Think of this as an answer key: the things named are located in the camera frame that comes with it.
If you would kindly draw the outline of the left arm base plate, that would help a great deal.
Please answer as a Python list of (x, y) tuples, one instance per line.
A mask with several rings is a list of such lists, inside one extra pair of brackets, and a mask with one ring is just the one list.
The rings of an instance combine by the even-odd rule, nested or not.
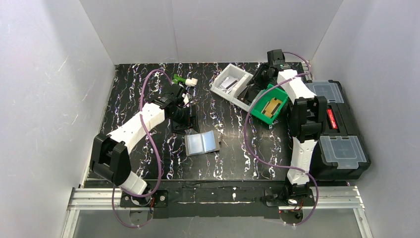
[(168, 191), (157, 190), (153, 195), (147, 197), (135, 197), (122, 191), (119, 206), (123, 208), (164, 208), (168, 206)]

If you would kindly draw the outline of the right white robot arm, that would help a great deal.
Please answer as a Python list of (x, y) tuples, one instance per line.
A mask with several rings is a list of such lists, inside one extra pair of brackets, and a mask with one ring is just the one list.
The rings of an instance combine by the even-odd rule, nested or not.
[(272, 124), (286, 104), (291, 107), (288, 125), (293, 150), (287, 181), (280, 192), (284, 198), (308, 196), (313, 151), (326, 127), (326, 98), (317, 96), (303, 82), (310, 73), (297, 74), (286, 62), (285, 52), (277, 49), (267, 52), (267, 62), (260, 65), (249, 83), (259, 92), (247, 115)]

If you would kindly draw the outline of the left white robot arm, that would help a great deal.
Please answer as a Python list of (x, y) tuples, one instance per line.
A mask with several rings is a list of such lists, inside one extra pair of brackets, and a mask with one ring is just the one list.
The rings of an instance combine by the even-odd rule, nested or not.
[(189, 104), (190, 98), (185, 88), (172, 84), (169, 91), (142, 105), (140, 111), (120, 128), (96, 135), (90, 170), (133, 197), (151, 196), (155, 190), (132, 171), (130, 152), (150, 135), (151, 129), (165, 120), (169, 120), (175, 134), (184, 135), (189, 129), (199, 131), (197, 108)]

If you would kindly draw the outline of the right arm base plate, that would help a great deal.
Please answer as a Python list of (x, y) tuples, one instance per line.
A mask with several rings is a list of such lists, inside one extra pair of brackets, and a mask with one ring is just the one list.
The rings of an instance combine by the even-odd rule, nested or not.
[(303, 195), (289, 195), (282, 188), (265, 189), (260, 201), (267, 207), (283, 207), (293, 210), (304, 206), (314, 206), (315, 196), (312, 190), (309, 190), (307, 196)]

